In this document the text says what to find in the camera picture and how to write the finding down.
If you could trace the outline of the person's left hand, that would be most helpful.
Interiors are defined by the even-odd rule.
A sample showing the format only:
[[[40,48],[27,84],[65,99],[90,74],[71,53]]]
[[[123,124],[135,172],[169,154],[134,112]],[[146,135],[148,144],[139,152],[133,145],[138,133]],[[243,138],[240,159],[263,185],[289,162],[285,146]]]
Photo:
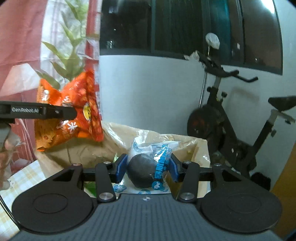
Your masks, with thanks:
[[[20,137],[14,132],[10,132],[4,142],[4,148],[1,150],[1,190],[9,188],[10,184],[8,179],[11,176],[11,159],[16,147],[20,144]]]

